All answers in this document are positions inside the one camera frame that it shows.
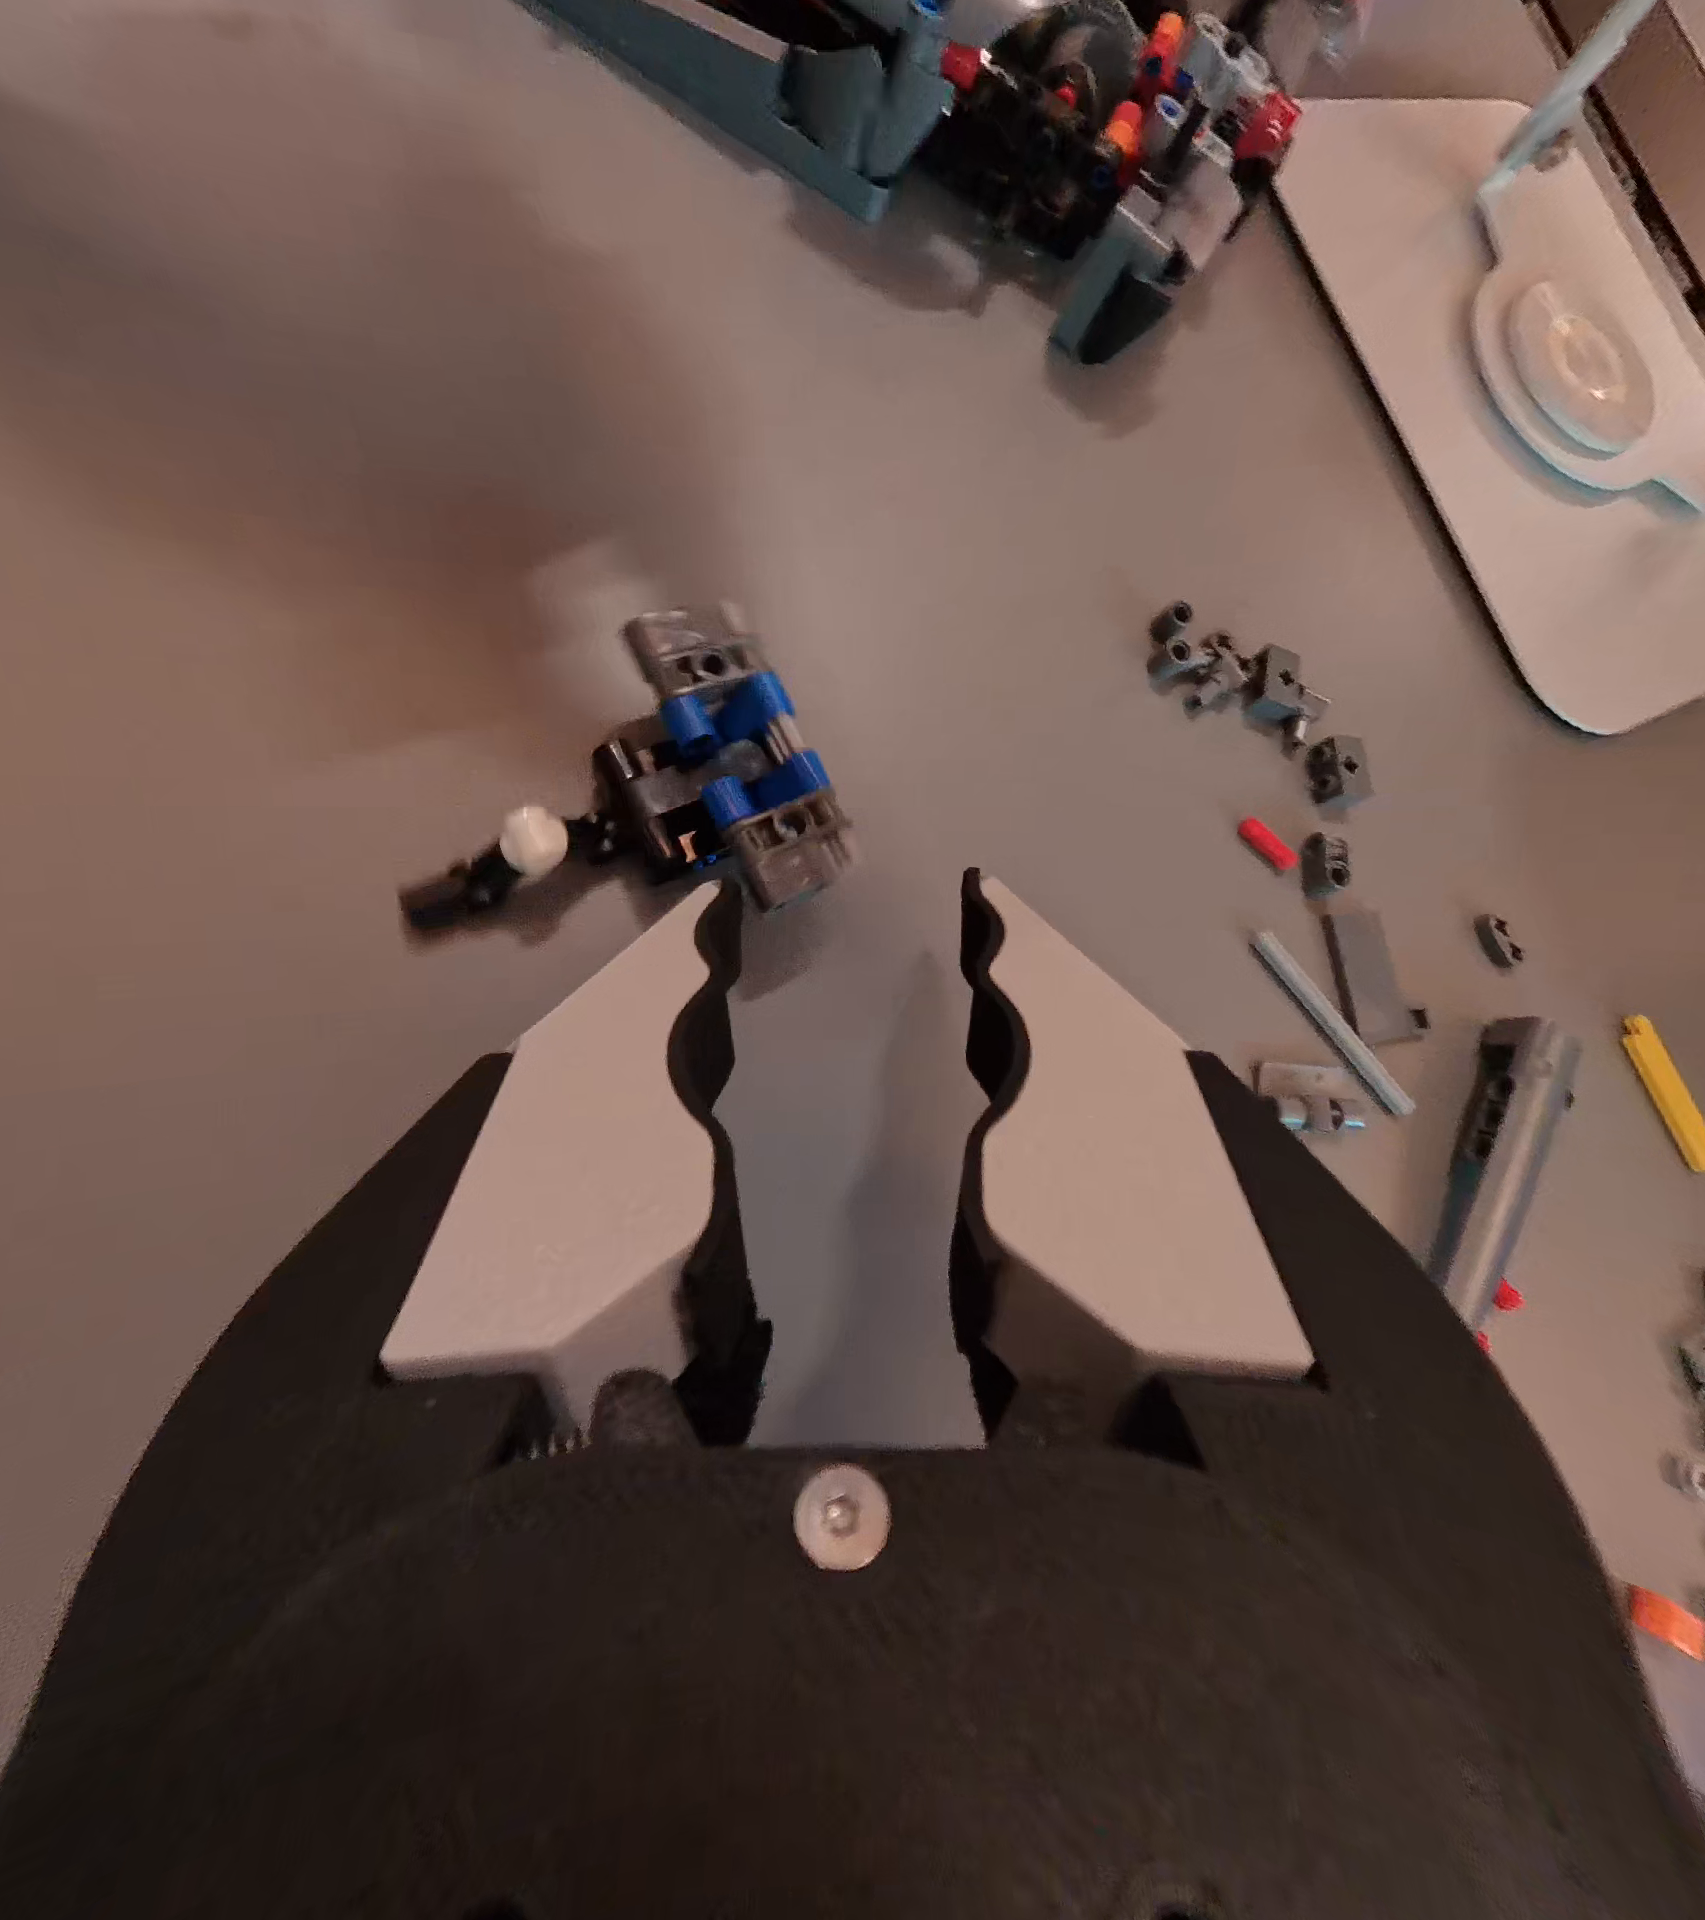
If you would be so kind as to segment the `long grey lego axle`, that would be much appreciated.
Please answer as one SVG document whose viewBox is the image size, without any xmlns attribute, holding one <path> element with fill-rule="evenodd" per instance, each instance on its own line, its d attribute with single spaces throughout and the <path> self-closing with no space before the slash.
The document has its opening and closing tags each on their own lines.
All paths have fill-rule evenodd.
<svg viewBox="0 0 1705 1920">
<path fill-rule="evenodd" d="M 1271 984 L 1290 1002 L 1294 1011 L 1314 1028 L 1334 1052 L 1362 1091 L 1394 1119 L 1416 1112 L 1413 1097 L 1379 1063 L 1375 1052 L 1339 1016 L 1338 1005 L 1309 980 L 1295 958 L 1269 931 L 1253 931 L 1246 938 L 1249 956 L 1257 960 Z"/>
</svg>

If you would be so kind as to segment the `long grey lego panel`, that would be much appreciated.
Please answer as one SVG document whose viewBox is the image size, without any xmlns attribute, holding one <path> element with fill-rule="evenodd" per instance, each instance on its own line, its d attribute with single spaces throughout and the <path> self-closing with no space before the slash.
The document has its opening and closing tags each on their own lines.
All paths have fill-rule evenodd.
<svg viewBox="0 0 1705 1920">
<path fill-rule="evenodd" d="M 1491 1020 L 1449 1150 L 1427 1278 L 1471 1336 L 1502 1311 L 1506 1266 L 1572 1102 L 1580 1043 L 1558 1020 Z"/>
</svg>

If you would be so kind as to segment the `lego car chassis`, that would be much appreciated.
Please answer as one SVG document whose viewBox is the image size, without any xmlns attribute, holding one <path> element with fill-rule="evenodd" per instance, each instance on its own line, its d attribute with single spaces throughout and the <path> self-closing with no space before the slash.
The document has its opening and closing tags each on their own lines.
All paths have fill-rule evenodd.
<svg viewBox="0 0 1705 1920">
<path fill-rule="evenodd" d="M 922 175 L 1065 270 L 1050 345 L 1105 369 L 1271 193 L 1317 3 L 528 3 L 873 225 Z"/>
</svg>

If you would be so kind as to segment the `blue and grey lego assembly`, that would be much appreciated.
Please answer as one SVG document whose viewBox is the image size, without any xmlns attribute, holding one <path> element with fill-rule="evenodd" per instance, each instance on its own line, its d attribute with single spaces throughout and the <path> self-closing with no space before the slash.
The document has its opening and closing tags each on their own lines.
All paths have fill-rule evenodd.
<svg viewBox="0 0 1705 1920">
<path fill-rule="evenodd" d="M 399 893 L 408 931 L 496 913 L 561 867 L 625 861 L 652 883 L 729 872 L 762 912 L 829 888 L 855 832 L 792 694 L 729 607 L 631 618 L 625 653 L 652 705 L 591 753 L 591 809 L 522 803 L 466 861 Z"/>
</svg>

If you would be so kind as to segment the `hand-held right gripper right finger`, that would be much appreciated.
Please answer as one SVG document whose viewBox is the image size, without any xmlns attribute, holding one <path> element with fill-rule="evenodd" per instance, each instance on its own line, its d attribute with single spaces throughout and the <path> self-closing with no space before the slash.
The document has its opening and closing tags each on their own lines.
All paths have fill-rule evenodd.
<svg viewBox="0 0 1705 1920">
<path fill-rule="evenodd" d="M 975 1390 L 1294 1385 L 1314 1359 L 1188 1048 L 1006 883 L 958 883 L 964 1064 L 950 1322 Z"/>
</svg>

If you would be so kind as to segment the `grey lego bracket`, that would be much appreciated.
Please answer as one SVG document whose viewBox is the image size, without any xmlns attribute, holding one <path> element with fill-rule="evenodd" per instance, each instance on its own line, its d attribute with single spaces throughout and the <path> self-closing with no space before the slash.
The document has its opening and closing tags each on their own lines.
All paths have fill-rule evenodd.
<svg viewBox="0 0 1705 1920">
<path fill-rule="evenodd" d="M 1284 1130 L 1305 1139 L 1339 1139 L 1367 1127 L 1367 1097 L 1346 1067 L 1260 1060 L 1253 1067 L 1253 1091 L 1271 1107 Z"/>
</svg>

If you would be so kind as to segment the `white book stand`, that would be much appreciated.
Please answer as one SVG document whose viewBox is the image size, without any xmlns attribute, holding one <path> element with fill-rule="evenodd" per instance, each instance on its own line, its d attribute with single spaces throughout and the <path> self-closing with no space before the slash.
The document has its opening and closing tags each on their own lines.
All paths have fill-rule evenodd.
<svg viewBox="0 0 1705 1920">
<path fill-rule="evenodd" d="M 1705 343 L 1576 136 L 1652 12 L 1535 108 L 1313 99 L 1277 175 L 1513 672 L 1589 735 L 1705 699 Z"/>
</svg>

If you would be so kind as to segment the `yellow lego beam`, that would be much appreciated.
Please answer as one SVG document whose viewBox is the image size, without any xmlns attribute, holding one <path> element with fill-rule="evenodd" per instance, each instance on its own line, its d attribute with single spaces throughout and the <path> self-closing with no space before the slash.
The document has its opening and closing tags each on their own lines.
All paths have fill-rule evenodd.
<svg viewBox="0 0 1705 1920">
<path fill-rule="evenodd" d="M 1654 1024 L 1645 1016 L 1626 1016 L 1619 1020 L 1619 1048 L 1686 1171 L 1705 1174 L 1705 1115 Z"/>
</svg>

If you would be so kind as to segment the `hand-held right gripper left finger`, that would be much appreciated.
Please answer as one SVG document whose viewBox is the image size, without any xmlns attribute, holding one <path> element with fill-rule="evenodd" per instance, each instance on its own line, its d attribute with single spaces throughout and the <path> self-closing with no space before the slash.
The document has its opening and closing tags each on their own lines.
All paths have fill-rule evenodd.
<svg viewBox="0 0 1705 1920">
<path fill-rule="evenodd" d="M 381 1368 L 391 1379 L 522 1375 L 596 1390 L 694 1359 L 684 1263 L 714 1200 L 714 1148 L 674 1091 L 668 1043 L 711 983 L 696 887 L 528 1026 L 415 1268 Z"/>
</svg>

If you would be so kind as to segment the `dark grey flat lego plate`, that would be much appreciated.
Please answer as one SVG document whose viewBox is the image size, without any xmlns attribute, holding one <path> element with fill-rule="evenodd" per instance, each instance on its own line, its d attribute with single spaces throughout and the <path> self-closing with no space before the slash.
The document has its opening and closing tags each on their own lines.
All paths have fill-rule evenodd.
<svg viewBox="0 0 1705 1920">
<path fill-rule="evenodd" d="M 1430 1019 L 1398 980 L 1383 920 L 1367 905 L 1334 905 L 1317 916 L 1342 1020 L 1373 1052 L 1420 1043 Z"/>
</svg>

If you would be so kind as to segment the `cluster of grey lego connectors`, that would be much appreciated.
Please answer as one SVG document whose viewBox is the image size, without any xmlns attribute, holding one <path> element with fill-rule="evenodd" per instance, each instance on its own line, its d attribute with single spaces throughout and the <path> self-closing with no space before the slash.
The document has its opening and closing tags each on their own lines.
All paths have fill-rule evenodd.
<svg viewBox="0 0 1705 1920">
<path fill-rule="evenodd" d="M 1279 750 L 1321 812 L 1342 816 L 1373 798 L 1367 744 L 1325 725 L 1330 699 L 1306 684 L 1295 650 L 1245 650 L 1227 631 L 1199 631 L 1181 598 L 1150 616 L 1144 636 L 1150 688 L 1183 717 L 1236 717 Z"/>
</svg>

